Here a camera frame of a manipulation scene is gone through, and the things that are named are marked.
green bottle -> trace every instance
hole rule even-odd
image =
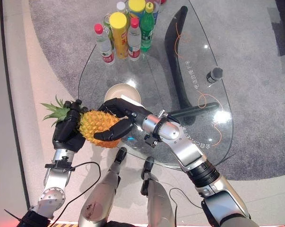
[[[154,16],[153,16],[154,5],[152,2],[146,4],[146,13],[141,19],[141,50],[146,52],[151,47],[152,35],[154,30]]]

pineapple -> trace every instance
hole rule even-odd
[[[93,137],[94,133],[108,130],[116,124],[119,119],[109,113],[92,110],[86,112],[81,117],[79,131],[90,142],[105,148],[114,148],[121,139],[115,141],[101,141]]]
[[[69,108],[63,106],[62,99],[58,100],[57,97],[55,97],[55,99],[59,106],[55,106],[52,103],[41,103],[42,105],[47,107],[47,110],[53,112],[45,116],[44,120],[48,118],[57,118],[53,125],[57,122],[63,121],[67,115],[67,112],[69,111]],[[117,117],[112,116],[109,113],[91,110],[86,113],[81,113],[81,120],[78,127],[83,137],[91,143],[94,143],[96,146],[100,146],[103,148],[114,148],[118,145],[121,139],[115,141],[96,140],[94,138],[94,133],[108,130],[118,121],[119,119]]]

gray carpet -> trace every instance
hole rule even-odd
[[[95,43],[93,26],[114,10],[116,2],[30,1],[43,52],[73,97],[78,95],[80,74]],[[282,27],[275,2],[192,3],[224,69],[233,113],[229,155],[234,156],[219,171],[234,180],[285,175],[285,55],[279,54],[272,26]]]

red bottle cap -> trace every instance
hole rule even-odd
[[[136,28],[136,27],[138,27],[138,25],[139,25],[139,18],[138,17],[132,17],[131,18],[131,26],[133,28]]]
[[[96,34],[99,34],[99,35],[104,31],[103,26],[101,24],[95,24],[94,30]]]

glass table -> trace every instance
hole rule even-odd
[[[217,165],[230,148],[233,120],[223,80],[207,80],[216,66],[191,3],[167,1],[158,15],[152,46],[139,60],[116,58],[112,66],[107,66],[93,48],[80,78],[78,97],[84,106],[98,109],[110,87],[127,83],[140,93],[146,109],[154,114],[164,109],[175,116],[185,126],[187,137]],[[159,143],[152,148],[144,136],[135,128],[122,138],[119,147],[126,147],[139,158],[153,156],[156,163],[180,170],[167,145]]]

